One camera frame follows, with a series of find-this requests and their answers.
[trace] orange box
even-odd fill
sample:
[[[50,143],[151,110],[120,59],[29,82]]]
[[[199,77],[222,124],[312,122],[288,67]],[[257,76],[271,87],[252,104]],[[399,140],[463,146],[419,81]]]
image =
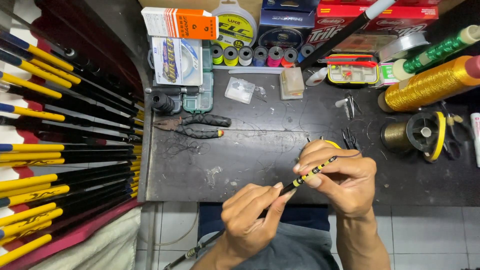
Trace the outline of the orange box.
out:
[[[218,17],[203,10],[144,8],[147,32],[156,37],[217,39]]]

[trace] glue bottle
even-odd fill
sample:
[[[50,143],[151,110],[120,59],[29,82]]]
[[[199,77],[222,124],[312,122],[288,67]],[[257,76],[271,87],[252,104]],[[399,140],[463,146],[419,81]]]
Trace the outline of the glue bottle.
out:
[[[305,82],[307,86],[317,86],[319,83],[321,83],[325,77],[327,76],[328,69],[327,68],[321,68],[321,70],[315,72],[308,78],[308,80]]]

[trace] black pliers handle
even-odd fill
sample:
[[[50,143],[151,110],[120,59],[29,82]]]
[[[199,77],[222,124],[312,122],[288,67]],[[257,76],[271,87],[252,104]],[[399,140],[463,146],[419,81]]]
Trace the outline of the black pliers handle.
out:
[[[213,139],[220,138],[223,135],[223,130],[194,130],[186,127],[189,124],[206,124],[212,126],[229,127],[232,120],[227,117],[213,115],[213,114],[196,114],[179,119],[159,120],[154,122],[154,126],[161,130],[173,130],[180,134],[192,137],[194,139]]]

